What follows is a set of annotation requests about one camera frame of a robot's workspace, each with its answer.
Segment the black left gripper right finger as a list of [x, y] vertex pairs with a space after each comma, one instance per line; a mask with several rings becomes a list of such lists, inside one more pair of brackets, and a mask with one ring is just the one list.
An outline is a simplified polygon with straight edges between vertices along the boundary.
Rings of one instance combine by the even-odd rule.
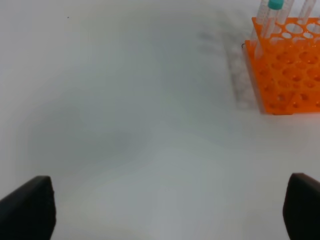
[[291, 240], [320, 239], [320, 182], [304, 173], [288, 181], [282, 216]]

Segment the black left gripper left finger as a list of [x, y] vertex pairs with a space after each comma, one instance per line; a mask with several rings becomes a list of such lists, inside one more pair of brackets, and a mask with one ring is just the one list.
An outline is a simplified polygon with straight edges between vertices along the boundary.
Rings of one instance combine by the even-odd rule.
[[49, 240], [55, 226], [55, 192], [50, 176], [36, 176], [0, 200], [2, 240]]

